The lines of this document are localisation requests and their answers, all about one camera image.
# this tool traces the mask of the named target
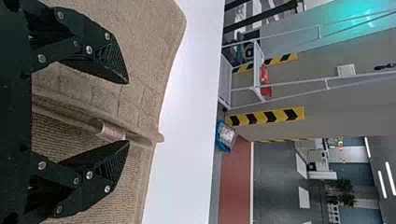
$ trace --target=ceiling light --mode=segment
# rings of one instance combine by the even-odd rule
[[[392,189],[393,196],[396,196],[395,182],[393,181],[393,174],[392,174],[392,171],[390,170],[390,165],[389,165],[388,161],[385,162],[385,166],[387,167],[387,171],[388,171],[390,188]]]
[[[381,184],[382,194],[384,195],[384,199],[387,199],[388,195],[387,195],[387,191],[385,190],[384,178],[382,178],[381,171],[378,171],[378,176],[379,176],[379,182]]]
[[[369,141],[367,140],[367,137],[364,137],[364,143],[366,144],[367,155],[369,156],[369,158],[371,158],[371,152],[370,152],[370,147],[369,147]]]

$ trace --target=metal railing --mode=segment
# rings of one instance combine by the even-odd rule
[[[269,102],[273,102],[273,101],[289,99],[289,98],[292,98],[292,97],[298,97],[298,96],[318,93],[318,92],[322,92],[322,91],[336,90],[336,89],[341,89],[341,88],[345,88],[345,87],[352,87],[352,86],[357,86],[357,85],[361,85],[361,84],[387,80],[387,79],[391,79],[391,78],[396,77],[396,76],[394,76],[394,75],[396,75],[396,71],[388,71],[388,72],[373,72],[373,73],[367,73],[367,74],[359,74],[359,75],[354,75],[354,76],[351,76],[351,77],[322,77],[322,78],[313,78],[313,79],[308,79],[308,80],[298,80],[298,81],[291,81],[291,82],[260,85],[261,84],[260,80],[261,80],[262,62],[263,62],[263,60],[265,58],[271,58],[271,57],[263,54],[262,49],[261,49],[261,47],[259,45],[259,42],[258,42],[260,40],[264,40],[264,39],[267,39],[267,38],[272,38],[272,37],[277,37],[277,36],[282,36],[282,35],[295,34],[295,33],[298,33],[298,32],[301,32],[301,31],[310,30],[310,29],[317,29],[318,36],[317,36],[317,38],[315,40],[319,40],[321,38],[329,37],[331,35],[336,35],[336,34],[339,34],[341,32],[356,28],[358,26],[361,26],[361,25],[369,23],[369,22],[380,20],[382,18],[385,18],[387,16],[393,15],[395,13],[396,13],[396,8],[391,8],[391,9],[387,9],[387,10],[378,11],[378,12],[375,12],[375,13],[370,13],[370,14],[365,14],[365,15],[361,15],[361,16],[351,17],[351,18],[347,18],[347,19],[343,19],[343,20],[339,20],[339,21],[328,22],[328,23],[324,23],[324,24],[318,24],[318,25],[309,26],[309,27],[305,27],[305,28],[301,28],[301,29],[292,30],[292,31],[287,31],[287,32],[283,32],[283,33],[279,33],[279,34],[275,34],[275,35],[265,35],[265,36],[262,36],[262,37],[253,38],[253,39],[240,41],[240,42],[237,42],[237,43],[232,43],[232,44],[223,46],[222,47],[223,49],[227,49],[227,48],[236,47],[238,45],[244,45],[246,43],[253,43],[254,44],[254,58],[253,58],[253,62],[249,62],[249,63],[254,63],[254,71],[253,71],[254,81],[253,81],[253,85],[252,86],[232,89],[232,75],[233,75],[233,73],[231,73],[231,74],[230,73],[228,73],[228,74],[220,74],[221,76],[230,76],[230,78],[228,80],[231,81],[231,83],[227,86],[226,89],[222,88],[221,87],[221,83],[220,83],[219,96],[227,94],[227,104],[224,104],[222,101],[220,101],[220,102],[224,106],[226,106],[228,109],[237,109],[237,108],[242,108],[242,107],[246,107],[246,106],[261,105],[261,104],[265,104],[265,103],[269,103]],[[375,15],[381,15],[381,16],[373,18],[373,19],[370,19],[370,20],[367,20],[367,21],[360,22],[358,24],[349,26],[349,27],[341,29],[339,31],[335,31],[335,32],[333,32],[331,34],[322,35],[323,27],[334,25],[334,24],[338,24],[338,23],[345,22],[345,21],[353,21],[353,20],[357,20],[357,19],[372,17],[372,16],[375,16]],[[228,65],[231,66],[232,70],[235,69],[236,67],[240,67],[241,66],[241,65],[238,65],[238,66],[233,67],[230,63],[228,63]],[[329,81],[331,81],[331,80],[353,79],[353,78],[356,79],[356,78],[359,78],[359,77],[362,78],[362,77],[373,77],[373,76],[375,76],[375,78],[370,79],[370,80],[363,80],[363,81],[359,80],[359,81],[355,81],[353,83],[342,84],[342,85],[332,85],[332,86],[329,85]],[[270,97],[261,96],[261,92],[260,92],[261,88],[284,87],[284,86],[291,86],[291,85],[298,85],[298,84],[308,84],[308,83],[324,83],[324,88],[319,88],[319,89],[313,90],[313,91],[305,91],[305,92],[300,92],[300,93],[296,93],[296,94],[281,96],[281,97],[277,97],[277,98],[273,98],[273,99],[271,99]],[[247,104],[247,105],[233,106],[231,93],[235,92],[235,91],[246,91],[246,90],[254,91],[256,93],[256,95],[258,96],[258,98],[259,98],[259,100],[258,100],[259,102],[253,103],[253,104]]]

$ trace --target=yellow and black hazard stripe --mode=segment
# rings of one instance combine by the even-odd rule
[[[290,139],[268,139],[259,141],[261,143],[276,143],[276,142],[301,142],[301,141],[314,141],[315,138],[290,138]]]
[[[242,64],[241,66],[235,67],[235,69],[233,69],[233,74],[239,74],[239,73],[247,72],[248,70],[253,69],[253,67],[254,67],[254,63]]]
[[[287,63],[290,61],[297,60],[297,53],[289,53],[282,56],[277,56],[272,59],[267,59],[264,61],[266,66],[271,66],[279,63]]]
[[[227,125],[235,127],[260,125],[265,123],[279,123],[302,119],[305,119],[304,108],[294,107],[226,116],[225,122]]]

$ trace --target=black robotic claw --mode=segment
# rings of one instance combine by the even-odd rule
[[[72,9],[0,0],[0,223],[69,217],[117,186],[130,144],[119,141],[55,163],[31,150],[33,72],[60,62],[127,84],[116,38]]]
[[[109,81],[128,84],[128,72],[117,39],[75,10],[21,1],[32,48],[32,72],[53,62]]]

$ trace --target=red object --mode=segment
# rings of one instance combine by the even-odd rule
[[[270,84],[270,81],[269,81],[268,69],[263,64],[262,65],[262,85],[265,85],[265,84]],[[262,96],[271,97],[272,96],[272,87],[261,88],[260,92],[262,93]]]
[[[251,144],[238,136],[232,153],[221,158],[219,224],[250,223]]]

